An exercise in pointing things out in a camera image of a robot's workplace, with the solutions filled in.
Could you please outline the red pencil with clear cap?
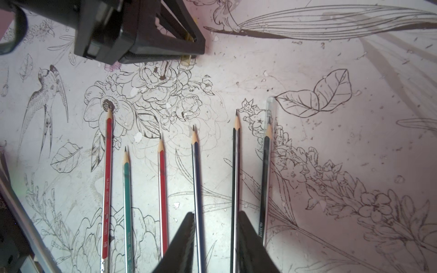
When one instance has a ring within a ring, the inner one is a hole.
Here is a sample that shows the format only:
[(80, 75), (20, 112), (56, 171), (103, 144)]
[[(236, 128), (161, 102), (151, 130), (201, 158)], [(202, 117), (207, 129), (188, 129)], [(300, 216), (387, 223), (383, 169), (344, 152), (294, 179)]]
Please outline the red pencil with clear cap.
[(168, 225), (167, 225), (167, 194), (166, 194), (166, 164), (165, 149), (162, 138), (158, 143), (158, 176), (159, 176), (159, 213), (160, 213), (160, 244), (161, 258), (164, 257), (168, 248)]

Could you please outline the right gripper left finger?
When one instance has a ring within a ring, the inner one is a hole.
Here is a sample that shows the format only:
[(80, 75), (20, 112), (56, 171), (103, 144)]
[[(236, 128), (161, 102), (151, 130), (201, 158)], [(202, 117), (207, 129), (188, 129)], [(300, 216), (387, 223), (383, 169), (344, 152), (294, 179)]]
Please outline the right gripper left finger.
[(188, 212), (153, 273), (191, 273), (194, 240), (194, 214)]

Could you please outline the dark pencil with clear cap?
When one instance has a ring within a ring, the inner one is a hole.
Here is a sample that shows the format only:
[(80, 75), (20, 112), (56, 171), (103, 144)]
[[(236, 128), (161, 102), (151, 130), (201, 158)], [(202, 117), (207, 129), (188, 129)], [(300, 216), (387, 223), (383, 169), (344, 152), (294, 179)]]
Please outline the dark pencil with clear cap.
[(266, 102), (265, 137), (263, 142), (261, 206), (258, 235), (264, 248), (267, 246), (267, 218), (269, 212), (270, 165), (271, 149), (273, 143), (274, 102), (274, 97), (269, 97)]

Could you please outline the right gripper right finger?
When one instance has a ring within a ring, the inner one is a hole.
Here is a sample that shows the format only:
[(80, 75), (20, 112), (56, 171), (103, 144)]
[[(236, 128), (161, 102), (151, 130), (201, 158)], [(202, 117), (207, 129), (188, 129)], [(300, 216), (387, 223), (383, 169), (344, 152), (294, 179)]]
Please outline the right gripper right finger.
[(244, 211), (237, 215), (237, 256), (240, 273), (280, 273)]

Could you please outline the yellow transparent pencil cap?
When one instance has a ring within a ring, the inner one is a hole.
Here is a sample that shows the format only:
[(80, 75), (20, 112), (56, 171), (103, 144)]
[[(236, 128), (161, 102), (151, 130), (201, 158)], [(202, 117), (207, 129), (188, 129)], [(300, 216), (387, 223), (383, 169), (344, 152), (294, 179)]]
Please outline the yellow transparent pencil cap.
[(191, 55), (183, 55), (180, 58), (180, 64), (184, 67), (190, 67), (194, 66), (196, 63), (195, 57), (192, 57)]

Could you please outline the green pencil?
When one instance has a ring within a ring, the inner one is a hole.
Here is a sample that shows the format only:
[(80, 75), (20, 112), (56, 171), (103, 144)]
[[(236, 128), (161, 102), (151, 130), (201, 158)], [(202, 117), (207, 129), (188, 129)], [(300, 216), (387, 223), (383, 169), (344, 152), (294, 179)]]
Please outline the green pencil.
[(130, 159), (125, 147), (123, 161), (125, 273), (134, 273)]

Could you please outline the brown pencil with yellow cap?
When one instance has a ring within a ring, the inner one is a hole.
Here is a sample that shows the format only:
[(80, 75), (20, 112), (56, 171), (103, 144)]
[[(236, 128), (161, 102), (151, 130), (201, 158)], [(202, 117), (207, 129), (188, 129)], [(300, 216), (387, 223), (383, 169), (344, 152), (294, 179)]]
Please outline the brown pencil with yellow cap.
[(232, 183), (232, 234), (231, 234), (231, 273), (239, 271), (238, 260), (238, 212), (240, 198), (240, 119), (236, 110), (233, 128), (233, 183)]

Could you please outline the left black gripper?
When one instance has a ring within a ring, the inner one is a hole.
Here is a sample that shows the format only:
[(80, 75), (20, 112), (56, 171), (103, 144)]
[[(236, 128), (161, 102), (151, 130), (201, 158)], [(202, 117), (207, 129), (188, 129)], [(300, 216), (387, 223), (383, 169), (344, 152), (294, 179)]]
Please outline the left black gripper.
[[(127, 53), (110, 57), (125, 16), (138, 15)], [(176, 60), (205, 53), (206, 40), (183, 1), (10, 1), (73, 28), (74, 54), (113, 64)]]

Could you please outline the blue pencil with clear cap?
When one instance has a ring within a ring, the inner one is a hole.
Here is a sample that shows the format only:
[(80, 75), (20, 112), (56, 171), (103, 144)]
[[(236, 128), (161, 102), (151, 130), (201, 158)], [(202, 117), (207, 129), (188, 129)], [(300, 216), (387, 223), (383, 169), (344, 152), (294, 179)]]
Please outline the blue pencil with clear cap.
[(195, 224), (198, 269), (200, 273), (206, 273), (206, 251), (204, 243), (204, 223), (202, 213), (202, 196), (201, 196), (201, 175), (200, 175), (200, 154), (199, 141), (195, 126), (192, 127), (192, 165), (193, 165), (193, 186), (195, 198)]

